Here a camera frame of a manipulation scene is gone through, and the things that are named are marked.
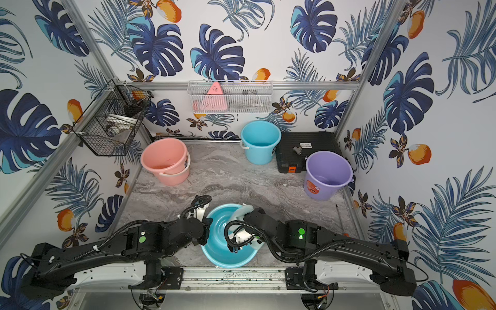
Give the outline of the teal plastic bucket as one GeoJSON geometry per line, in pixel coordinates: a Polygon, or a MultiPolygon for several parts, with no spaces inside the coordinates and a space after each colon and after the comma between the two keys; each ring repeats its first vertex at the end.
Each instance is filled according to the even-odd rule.
{"type": "Polygon", "coordinates": [[[258,251],[250,247],[231,252],[224,236],[224,229],[232,214],[243,205],[224,204],[214,208],[207,218],[213,219],[207,244],[201,249],[205,256],[216,266],[224,269],[234,269],[248,264],[258,251]]]}

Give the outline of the light teal cloth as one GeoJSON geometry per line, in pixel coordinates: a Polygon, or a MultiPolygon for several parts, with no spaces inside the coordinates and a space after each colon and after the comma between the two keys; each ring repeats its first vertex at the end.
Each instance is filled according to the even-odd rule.
{"type": "Polygon", "coordinates": [[[259,251],[263,246],[263,242],[259,241],[258,238],[254,236],[253,233],[250,233],[244,226],[232,224],[228,227],[231,222],[243,222],[244,216],[253,211],[254,207],[252,205],[243,205],[233,213],[226,224],[224,236],[228,247],[235,253],[237,253],[239,249],[243,249],[244,247],[250,247],[255,251],[259,251]]]}

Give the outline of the purple plastic bucket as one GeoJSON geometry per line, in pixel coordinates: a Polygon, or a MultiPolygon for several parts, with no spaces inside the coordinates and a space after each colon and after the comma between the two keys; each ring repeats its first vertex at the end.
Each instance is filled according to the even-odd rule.
{"type": "Polygon", "coordinates": [[[314,200],[326,201],[347,186],[352,177],[351,165],[341,155],[330,151],[315,152],[306,161],[304,191],[314,200]]]}

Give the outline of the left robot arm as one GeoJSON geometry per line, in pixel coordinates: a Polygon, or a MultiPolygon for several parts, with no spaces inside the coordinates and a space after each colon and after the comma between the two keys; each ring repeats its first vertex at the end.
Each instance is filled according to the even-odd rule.
{"type": "Polygon", "coordinates": [[[211,196],[196,196],[179,217],[170,222],[135,220],[103,241],[67,249],[37,244],[29,258],[33,267],[23,277],[20,292],[29,299],[53,299],[74,285],[76,273],[113,263],[145,264],[144,279],[133,289],[153,288],[161,282],[161,262],[190,244],[205,245],[212,221],[191,213],[203,209],[211,196]]]}

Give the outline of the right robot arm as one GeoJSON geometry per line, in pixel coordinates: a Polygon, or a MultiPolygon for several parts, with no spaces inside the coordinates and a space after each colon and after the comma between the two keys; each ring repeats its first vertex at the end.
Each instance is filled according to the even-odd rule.
{"type": "Polygon", "coordinates": [[[417,289],[418,280],[409,267],[409,249],[404,240],[385,244],[359,240],[304,220],[281,222],[251,205],[232,215],[223,236],[234,253],[260,242],[286,264],[332,258],[369,269],[370,280],[385,293],[411,297],[417,289]]]}

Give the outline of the pink plastic bucket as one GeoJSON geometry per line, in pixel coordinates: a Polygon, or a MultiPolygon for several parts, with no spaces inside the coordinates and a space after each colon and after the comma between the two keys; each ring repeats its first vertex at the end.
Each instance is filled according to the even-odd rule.
{"type": "Polygon", "coordinates": [[[176,138],[159,139],[148,145],[141,155],[145,170],[165,186],[176,186],[190,174],[191,156],[185,143],[176,138]]]}

